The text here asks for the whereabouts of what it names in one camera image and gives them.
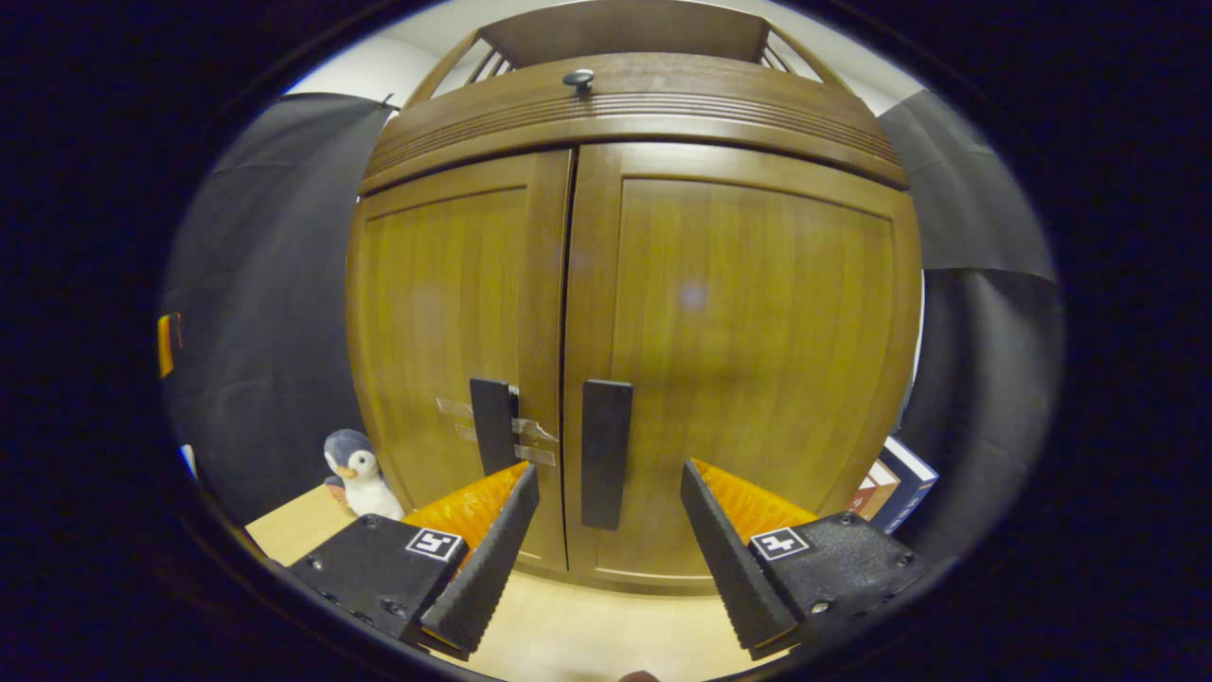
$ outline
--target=black door handle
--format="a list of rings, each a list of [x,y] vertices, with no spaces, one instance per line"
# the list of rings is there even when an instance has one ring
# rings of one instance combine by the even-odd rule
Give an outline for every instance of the black door handle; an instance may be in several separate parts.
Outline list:
[[[480,445],[484,475],[492,476],[518,464],[514,457],[514,419],[518,417],[518,396],[504,382],[471,379],[471,417],[475,419],[475,441]]]
[[[631,430],[630,384],[590,379],[582,389],[581,523],[618,531]]]

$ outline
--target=floor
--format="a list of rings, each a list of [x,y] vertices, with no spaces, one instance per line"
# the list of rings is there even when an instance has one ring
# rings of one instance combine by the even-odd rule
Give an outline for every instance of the floor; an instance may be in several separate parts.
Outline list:
[[[320,486],[247,531],[267,555],[290,564],[353,520]],[[534,682],[616,682],[636,670],[662,682],[696,681],[756,665],[737,644],[719,596],[629,595],[519,571],[470,660],[434,655],[492,677]]]

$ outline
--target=wooden door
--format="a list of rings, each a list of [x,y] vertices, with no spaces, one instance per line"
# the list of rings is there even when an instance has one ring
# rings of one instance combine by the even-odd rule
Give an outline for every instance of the wooden door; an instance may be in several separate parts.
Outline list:
[[[679,499],[701,458],[817,514],[845,509],[913,367],[909,197],[785,156],[581,149],[565,348],[573,573],[709,589]],[[581,523],[582,385],[634,385],[617,531]]]
[[[484,477],[468,382],[508,382],[520,417],[559,436],[564,240],[572,153],[445,171],[358,204],[347,263],[350,363],[387,480],[406,511]],[[555,452],[559,445],[524,445]],[[566,571],[560,474],[539,466],[520,561]]]

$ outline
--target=red book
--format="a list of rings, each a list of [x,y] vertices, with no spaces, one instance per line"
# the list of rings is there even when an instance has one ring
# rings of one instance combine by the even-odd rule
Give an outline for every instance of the red book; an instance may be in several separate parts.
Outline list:
[[[858,511],[858,516],[867,521],[875,518],[876,512],[884,509],[884,504],[888,502],[892,493],[896,493],[897,486],[901,485],[901,480],[897,475],[892,474],[888,468],[884,466],[884,463],[875,460],[871,465],[870,474],[867,475],[868,478],[875,483],[875,492],[871,494],[871,499],[863,505],[863,509]]]
[[[865,505],[874,494],[875,482],[871,481],[870,476],[864,476],[863,482],[858,486],[858,491],[854,492],[854,497],[850,502],[850,511],[858,514],[858,510],[863,509],[863,505]]]

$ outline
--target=screw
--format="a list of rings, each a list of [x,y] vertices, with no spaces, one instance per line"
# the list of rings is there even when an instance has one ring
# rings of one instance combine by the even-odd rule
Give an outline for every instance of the screw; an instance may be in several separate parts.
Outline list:
[[[393,602],[391,600],[383,600],[381,602],[381,606],[383,607],[383,611],[388,612],[391,615],[396,615],[400,618],[405,618],[406,615],[408,615],[408,613],[404,609],[401,604],[399,604],[398,602]]]

